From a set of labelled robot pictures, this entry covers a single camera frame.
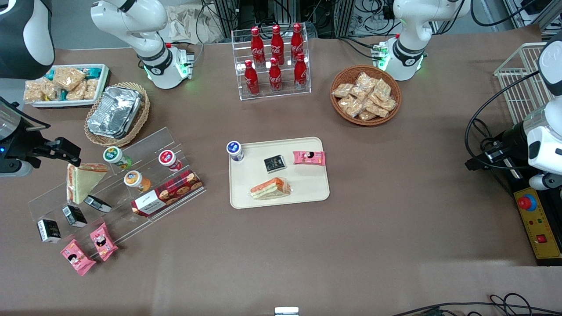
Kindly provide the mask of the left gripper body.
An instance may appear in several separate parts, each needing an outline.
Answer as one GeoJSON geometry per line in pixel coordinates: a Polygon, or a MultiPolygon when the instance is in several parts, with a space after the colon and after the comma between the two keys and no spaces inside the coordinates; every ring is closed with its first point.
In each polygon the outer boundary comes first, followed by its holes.
{"type": "Polygon", "coordinates": [[[528,160],[528,143],[523,122],[503,132],[503,145],[511,158],[528,160]]]}

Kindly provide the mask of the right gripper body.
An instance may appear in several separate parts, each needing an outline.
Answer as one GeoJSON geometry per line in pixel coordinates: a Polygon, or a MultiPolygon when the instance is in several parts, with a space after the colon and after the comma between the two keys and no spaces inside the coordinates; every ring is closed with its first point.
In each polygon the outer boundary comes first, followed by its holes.
{"type": "Polygon", "coordinates": [[[27,125],[19,125],[8,138],[4,139],[4,159],[18,159],[30,164],[40,164],[33,150],[44,144],[40,131],[27,131],[27,125]]]}

